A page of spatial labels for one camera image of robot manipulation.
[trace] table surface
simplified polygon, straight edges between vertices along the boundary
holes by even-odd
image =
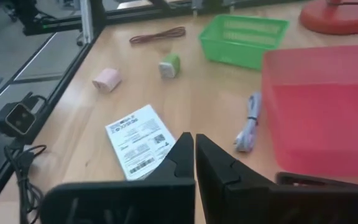
[[[121,4],[119,8],[145,2]],[[234,14],[289,20],[281,49],[357,45],[358,35],[333,36],[306,30],[298,23],[302,3],[238,9]],[[104,130],[125,115],[150,104],[175,138],[184,131],[204,133],[247,166],[273,180],[280,171],[262,111],[255,149],[234,151],[233,142],[247,114],[246,101],[260,90],[260,72],[210,62],[198,35],[212,16],[175,17],[109,26],[77,71],[66,92],[42,128],[34,145],[48,149],[36,160],[30,181],[44,192],[66,182],[123,180],[124,176]],[[131,46],[128,40],[177,26],[186,37]],[[158,63],[169,52],[181,57],[177,78],[161,79]],[[104,68],[118,68],[122,83],[110,94],[98,93],[91,81]],[[18,189],[12,176],[0,194],[0,223],[18,223]],[[196,223],[205,223],[197,191]]]

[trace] green and white object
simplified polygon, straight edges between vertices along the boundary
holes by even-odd
[[[180,58],[177,54],[167,55],[158,65],[162,77],[174,78],[180,71]]]

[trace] floor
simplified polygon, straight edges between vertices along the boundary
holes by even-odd
[[[103,0],[103,4],[108,11],[116,9],[119,3]],[[79,14],[60,10],[55,0],[38,0],[37,7],[55,17]],[[12,22],[0,7],[0,77],[4,79],[0,84],[0,109],[6,103],[21,100],[29,91],[48,97],[81,49],[76,44],[78,30],[27,37],[22,28],[19,21]],[[46,41],[45,47],[28,62]],[[3,88],[14,75],[17,75],[15,83]]]

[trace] qr code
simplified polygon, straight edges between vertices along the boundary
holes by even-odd
[[[137,167],[131,169],[129,172],[131,174],[135,173],[136,171],[140,170],[141,168],[149,165],[150,163],[154,162],[154,158],[147,159],[146,161],[141,162]]]
[[[160,143],[162,141],[165,141],[165,137],[162,134],[159,134],[158,136],[154,137],[154,142],[156,144],[158,144],[158,143]]]

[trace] pink object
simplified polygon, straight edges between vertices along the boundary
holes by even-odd
[[[358,177],[358,46],[270,51],[262,73],[278,164]]]
[[[112,68],[105,68],[93,81],[93,85],[103,93],[109,93],[121,82],[119,72]]]

